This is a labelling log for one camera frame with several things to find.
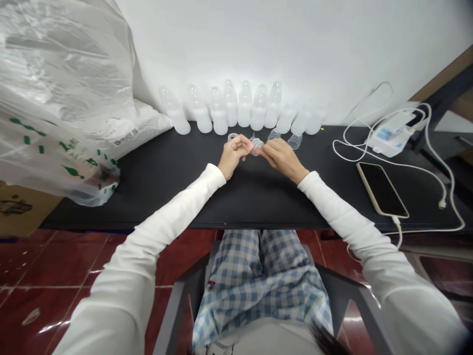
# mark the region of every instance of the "cable connector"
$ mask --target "cable connector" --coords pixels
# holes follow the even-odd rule
[[[399,218],[397,216],[391,216],[391,218],[393,219],[393,222],[395,225],[401,224],[401,221],[399,221]]]

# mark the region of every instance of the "plaid pants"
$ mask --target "plaid pants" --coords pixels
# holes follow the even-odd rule
[[[294,230],[227,230],[194,323],[193,348],[259,318],[313,322],[333,333],[327,292]]]

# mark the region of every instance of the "hair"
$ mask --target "hair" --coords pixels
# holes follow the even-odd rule
[[[350,355],[350,352],[327,329],[312,323],[310,327],[315,343],[324,355]],[[186,355],[195,355],[192,348],[188,348]]]

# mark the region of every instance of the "plastic bag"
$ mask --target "plastic bag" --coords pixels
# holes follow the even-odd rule
[[[0,1],[0,179],[103,204],[112,159],[172,127],[133,99],[133,62],[128,25],[105,1]]]
[[[0,177],[6,182],[94,207],[108,200],[119,174],[113,157],[88,148],[68,130],[0,114]]]

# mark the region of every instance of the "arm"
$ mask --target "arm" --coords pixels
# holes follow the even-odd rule
[[[391,240],[331,190],[317,172],[309,173],[283,140],[268,142],[261,155],[298,185],[360,258],[399,353],[455,353],[468,331],[448,299],[415,273]]]
[[[143,354],[155,291],[159,253],[192,222],[207,200],[231,178],[253,144],[238,136],[218,167],[201,176],[135,228],[95,280],[91,295],[72,314],[54,354]]]

